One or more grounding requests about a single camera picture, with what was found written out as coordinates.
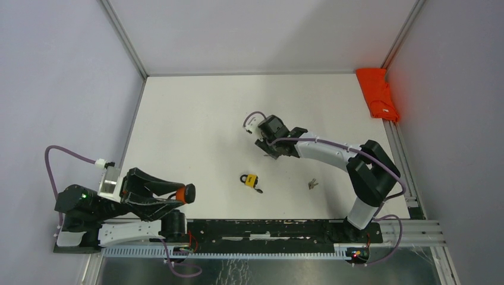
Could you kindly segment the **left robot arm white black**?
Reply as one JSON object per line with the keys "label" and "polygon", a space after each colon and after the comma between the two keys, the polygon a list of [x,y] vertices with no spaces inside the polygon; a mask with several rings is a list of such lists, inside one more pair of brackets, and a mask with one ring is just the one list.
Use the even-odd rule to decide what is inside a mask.
{"label": "left robot arm white black", "polygon": [[73,184],[58,194],[55,211],[64,219],[54,253],[95,254],[141,240],[185,241],[187,221],[179,208],[194,202],[194,184],[159,179],[137,167],[117,178],[118,170],[109,167],[97,191]]}

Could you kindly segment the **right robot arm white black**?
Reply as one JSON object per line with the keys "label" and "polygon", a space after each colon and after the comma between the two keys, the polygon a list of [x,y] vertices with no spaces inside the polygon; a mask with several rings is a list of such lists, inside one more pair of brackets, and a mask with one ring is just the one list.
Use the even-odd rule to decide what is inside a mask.
{"label": "right robot arm white black", "polygon": [[316,160],[349,175],[356,199],[344,218],[343,233],[350,242],[359,242],[367,235],[367,226],[393,198],[390,192],[396,184],[406,188],[398,168],[376,141],[361,145],[332,142],[305,128],[289,129],[279,117],[261,112],[248,115],[242,126],[257,137],[255,145],[274,159],[288,156]]}

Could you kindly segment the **orange padlock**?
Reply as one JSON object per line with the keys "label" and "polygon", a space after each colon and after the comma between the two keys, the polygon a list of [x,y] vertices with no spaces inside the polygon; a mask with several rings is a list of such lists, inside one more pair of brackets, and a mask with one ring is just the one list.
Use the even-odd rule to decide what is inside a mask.
{"label": "orange padlock", "polygon": [[196,187],[192,183],[187,184],[170,194],[168,199],[181,201],[183,204],[191,204],[196,199]]}

